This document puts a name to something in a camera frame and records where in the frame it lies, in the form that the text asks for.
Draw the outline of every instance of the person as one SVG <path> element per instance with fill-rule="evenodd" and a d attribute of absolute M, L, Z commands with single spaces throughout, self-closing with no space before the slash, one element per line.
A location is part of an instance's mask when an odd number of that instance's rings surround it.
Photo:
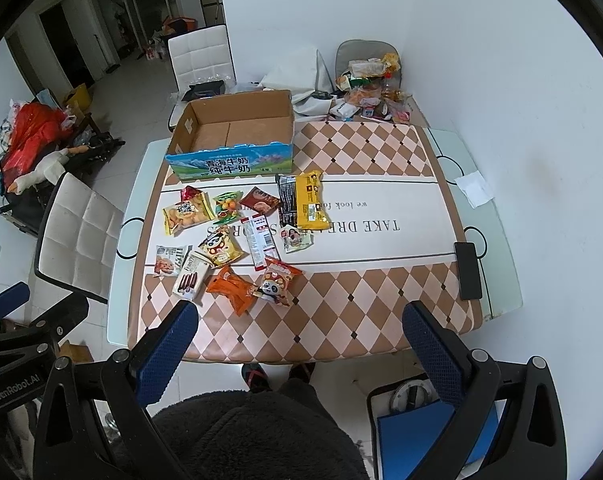
<path fill-rule="evenodd" d="M 361 454 L 317 398 L 315 363 L 294 365 L 274 392 L 259 364 L 245 364 L 246 391 L 182 400 L 153 423 L 194 479 L 368 480 Z M 118 465 L 134 474 L 123 446 Z"/>

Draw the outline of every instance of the cardboard piece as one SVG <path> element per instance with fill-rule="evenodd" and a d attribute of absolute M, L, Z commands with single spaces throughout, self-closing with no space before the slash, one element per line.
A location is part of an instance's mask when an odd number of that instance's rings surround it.
<path fill-rule="evenodd" d="M 179 180 L 291 173 L 294 112 L 288 90 L 189 102 L 166 152 Z"/>

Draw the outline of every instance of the blue board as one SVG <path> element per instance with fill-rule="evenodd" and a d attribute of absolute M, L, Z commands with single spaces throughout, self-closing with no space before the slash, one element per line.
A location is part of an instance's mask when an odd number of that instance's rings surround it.
<path fill-rule="evenodd" d="M 406 480 L 440 436 L 454 411 L 450 404 L 437 401 L 411 412 L 378 418 L 383 479 Z M 497 431 L 497 423 L 493 405 L 467 463 L 486 454 Z"/>

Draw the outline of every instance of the chair backrest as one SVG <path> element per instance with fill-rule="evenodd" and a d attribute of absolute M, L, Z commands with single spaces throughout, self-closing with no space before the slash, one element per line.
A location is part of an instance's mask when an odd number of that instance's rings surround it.
<path fill-rule="evenodd" d="M 371 57 L 382 58 L 385 54 L 397 54 L 397 49 L 390 43 L 369 40 L 344 41 L 337 48 L 335 56 L 335 77 L 339 77 L 348 70 L 348 63 L 355 59 L 371 59 Z M 393 76 L 401 83 L 401 69 Z"/>
<path fill-rule="evenodd" d="M 104 197 L 64 173 L 37 237 L 35 275 L 106 303 L 123 217 Z"/>
<path fill-rule="evenodd" d="M 219 75 L 234 85 L 235 69 L 230 57 L 226 25 L 194 30 L 168 40 L 168 53 L 173 63 L 180 94 L 199 79 L 212 80 Z"/>

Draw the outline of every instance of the black fuzzy clothing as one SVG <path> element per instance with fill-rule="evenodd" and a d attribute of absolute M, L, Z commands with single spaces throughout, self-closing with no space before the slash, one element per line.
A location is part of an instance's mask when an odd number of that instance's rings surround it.
<path fill-rule="evenodd" d="M 301 384 L 289 389 L 307 387 L 314 396 L 312 386 Z M 214 392 L 162 410 L 153 423 L 194 479 L 368 480 L 350 437 L 318 400 L 319 408 L 313 400 L 301 402 L 284 388 L 282 393 Z"/>

